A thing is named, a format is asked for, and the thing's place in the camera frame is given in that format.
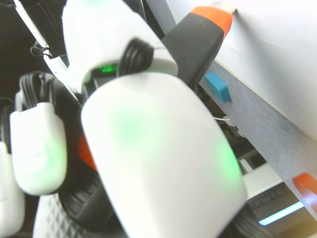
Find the glowing light bar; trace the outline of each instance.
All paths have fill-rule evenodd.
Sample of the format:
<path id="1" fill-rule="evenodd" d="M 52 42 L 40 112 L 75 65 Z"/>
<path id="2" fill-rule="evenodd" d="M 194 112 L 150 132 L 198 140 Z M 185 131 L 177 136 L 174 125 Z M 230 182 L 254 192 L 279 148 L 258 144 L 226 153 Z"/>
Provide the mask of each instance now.
<path id="1" fill-rule="evenodd" d="M 296 212 L 297 210 L 303 208 L 304 205 L 301 203 L 301 202 L 297 202 L 267 218 L 264 218 L 263 220 L 259 221 L 259 223 L 262 225 L 262 226 L 266 226 L 268 224 L 271 224 L 283 217 L 286 217 L 287 215 L 293 213 L 293 212 Z"/>

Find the orange object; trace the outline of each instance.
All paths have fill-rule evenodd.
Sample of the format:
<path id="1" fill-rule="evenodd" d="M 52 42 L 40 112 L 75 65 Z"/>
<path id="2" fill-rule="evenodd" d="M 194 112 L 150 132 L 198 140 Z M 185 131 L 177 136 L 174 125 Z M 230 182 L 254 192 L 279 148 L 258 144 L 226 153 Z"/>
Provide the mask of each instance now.
<path id="1" fill-rule="evenodd" d="M 229 12 L 220 10 L 215 7 L 199 6 L 192 10 L 192 13 L 207 18 L 208 20 L 219 26 L 223 30 L 224 38 L 228 34 L 233 20 L 233 15 Z"/>
<path id="2" fill-rule="evenodd" d="M 79 158 L 84 161 L 90 168 L 92 168 L 94 171 L 97 171 L 93 156 L 91 155 L 84 134 L 82 134 L 77 141 L 77 154 Z"/>
<path id="3" fill-rule="evenodd" d="M 317 180 L 308 173 L 303 173 L 293 179 L 303 199 L 317 213 Z"/>

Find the blue block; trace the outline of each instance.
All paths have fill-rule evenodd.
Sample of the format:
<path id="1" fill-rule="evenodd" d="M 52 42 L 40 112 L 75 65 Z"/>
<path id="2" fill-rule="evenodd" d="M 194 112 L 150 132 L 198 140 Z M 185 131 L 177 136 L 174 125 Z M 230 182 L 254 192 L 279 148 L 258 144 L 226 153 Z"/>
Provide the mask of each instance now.
<path id="1" fill-rule="evenodd" d="M 208 87 L 221 102 L 225 103 L 231 100 L 227 85 L 217 75 L 210 72 L 205 75 L 205 78 Z"/>

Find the green led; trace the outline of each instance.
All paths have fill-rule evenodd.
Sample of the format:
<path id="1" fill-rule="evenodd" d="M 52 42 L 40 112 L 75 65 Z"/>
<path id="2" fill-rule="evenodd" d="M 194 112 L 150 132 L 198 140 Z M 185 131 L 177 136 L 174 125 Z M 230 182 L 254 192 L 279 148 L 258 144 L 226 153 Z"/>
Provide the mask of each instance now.
<path id="1" fill-rule="evenodd" d="M 113 72 L 117 72 L 118 66 L 117 65 L 106 65 L 106 66 L 102 66 L 100 67 L 100 71 L 102 73 L 113 73 Z"/>

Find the white cable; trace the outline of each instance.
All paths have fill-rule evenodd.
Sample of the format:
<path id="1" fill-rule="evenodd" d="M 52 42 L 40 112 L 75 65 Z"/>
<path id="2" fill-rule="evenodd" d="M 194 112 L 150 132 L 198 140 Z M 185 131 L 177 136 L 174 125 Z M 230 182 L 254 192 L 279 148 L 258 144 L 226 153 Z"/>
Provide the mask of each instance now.
<path id="1" fill-rule="evenodd" d="M 230 119 L 215 118 L 215 117 L 213 117 L 213 119 L 215 119 L 215 120 L 222 120 L 222 121 L 229 121 L 229 120 L 230 120 Z"/>

